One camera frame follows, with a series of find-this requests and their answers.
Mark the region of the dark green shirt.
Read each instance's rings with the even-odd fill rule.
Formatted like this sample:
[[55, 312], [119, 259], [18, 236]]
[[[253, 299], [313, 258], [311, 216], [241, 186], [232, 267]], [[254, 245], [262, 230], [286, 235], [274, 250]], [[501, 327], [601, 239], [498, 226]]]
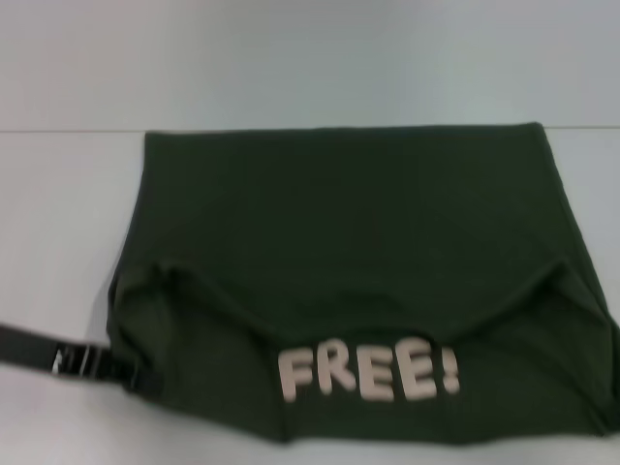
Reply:
[[163, 377], [142, 398], [269, 440], [620, 433], [537, 123], [148, 133], [108, 336]]

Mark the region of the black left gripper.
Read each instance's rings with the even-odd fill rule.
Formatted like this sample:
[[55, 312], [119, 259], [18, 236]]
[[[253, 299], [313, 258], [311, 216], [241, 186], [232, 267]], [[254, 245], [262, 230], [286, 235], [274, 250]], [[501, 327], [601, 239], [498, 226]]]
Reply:
[[163, 377], [135, 363], [115, 360], [103, 347], [62, 341], [0, 325], [0, 362], [53, 376], [111, 380], [139, 395], [160, 395]]

